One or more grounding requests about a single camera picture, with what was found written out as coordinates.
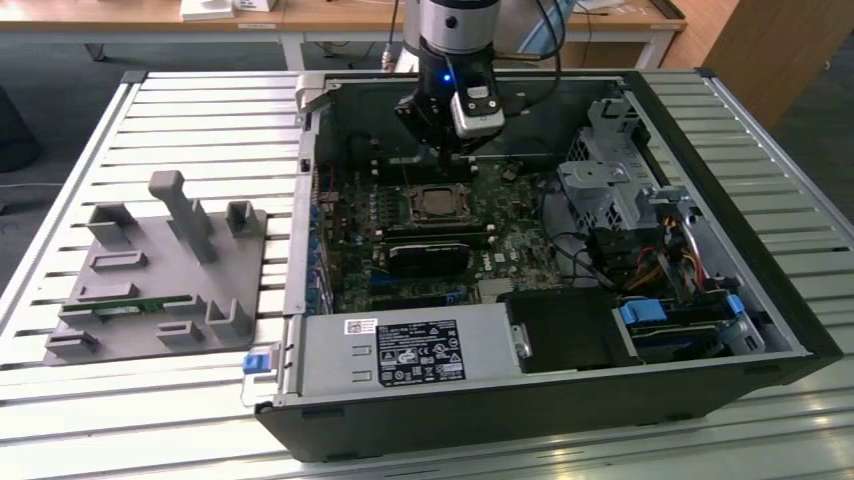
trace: metal slatted table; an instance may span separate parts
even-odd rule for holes
[[[668,425],[300,464],[250,417],[241,352],[49,368],[58,303],[92,241],[92,205],[165,213],[145,190],[180,169],[208,212],[270,213],[256,344],[280,339],[298,128],[296,74],[150,73],[120,86],[0,299],[0,476],[209,478],[809,478],[854,475],[851,226],[715,79],[645,78],[848,356],[795,384]],[[652,146],[672,183],[677,171]]]

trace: green circuit board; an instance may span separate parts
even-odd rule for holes
[[[457,185],[468,191],[472,218],[493,225],[495,239],[487,248],[471,250],[464,273],[445,278],[390,279],[382,268],[384,248],[374,234],[409,221],[409,189],[378,186],[364,176],[341,187],[328,235],[337,313],[381,309],[400,299],[406,304],[424,299],[424,306],[481,303],[480,280],[509,279],[513,290],[561,285],[555,252],[536,218],[539,193],[532,178],[503,178],[507,163],[501,160],[477,162],[477,167],[472,182]]]

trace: red wire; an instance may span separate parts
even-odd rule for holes
[[[691,253],[691,256],[696,261],[696,288],[699,288],[699,291],[701,292],[703,291],[703,264],[699,261],[699,255],[693,255]]]
[[[640,273],[640,262],[643,261],[643,256],[652,250],[655,250],[655,247],[645,247],[640,250],[640,255],[637,255],[637,273]]]

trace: white sticker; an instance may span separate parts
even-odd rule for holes
[[[344,335],[358,335],[361,333],[376,333],[374,318],[358,318],[344,321]]]
[[[274,23],[238,23],[237,28],[245,28],[249,30],[273,30],[276,28]]]

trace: power supply label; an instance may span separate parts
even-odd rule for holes
[[[382,387],[464,380],[456,320],[377,325],[376,361]]]

